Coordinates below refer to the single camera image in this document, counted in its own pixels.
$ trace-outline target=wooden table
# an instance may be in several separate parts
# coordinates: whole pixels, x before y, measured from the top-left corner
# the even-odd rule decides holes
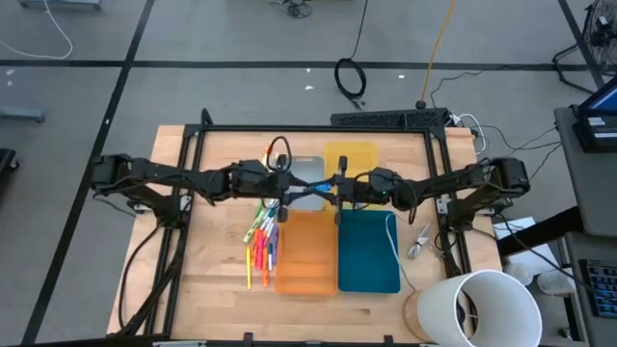
[[[176,125],[159,127],[151,155],[153,162],[176,165],[182,130],[183,126]],[[453,170],[476,161],[468,129],[447,128],[446,134]],[[324,144],[329,141],[371,141],[379,148],[379,166],[405,178],[429,177],[423,136],[402,133],[208,132],[201,170],[222,168],[240,159],[260,158],[264,147],[277,135],[287,137],[294,155],[322,157]],[[434,149],[442,173],[437,142]],[[153,187],[159,192],[171,192],[169,187]],[[253,289],[247,290],[242,238],[253,221],[257,204],[258,200],[227,200],[211,207],[205,200],[196,199],[172,338],[241,340],[244,332],[252,332],[255,340],[383,342],[384,335],[390,334],[396,342],[419,342],[408,333],[401,319],[403,301],[411,292],[403,279],[397,294],[339,292],[332,297],[319,297],[277,294],[274,285],[262,287],[260,274],[254,274]],[[406,220],[406,213],[395,212]],[[433,200],[425,201],[418,208],[413,226],[397,219],[399,254],[405,254],[416,240],[418,227],[429,222],[433,237],[438,231]],[[136,219],[127,256],[154,225],[151,215]],[[489,218],[476,217],[474,225],[493,232]],[[129,271],[125,320],[151,289],[161,237],[162,231],[142,248]],[[468,232],[466,237],[472,270],[500,270],[495,241],[475,232]],[[428,247],[413,261],[401,256],[401,262],[418,289],[445,279],[442,260]],[[159,304],[156,331],[162,327],[166,296],[163,295]],[[117,306],[116,302],[108,328],[110,333],[119,329]]]

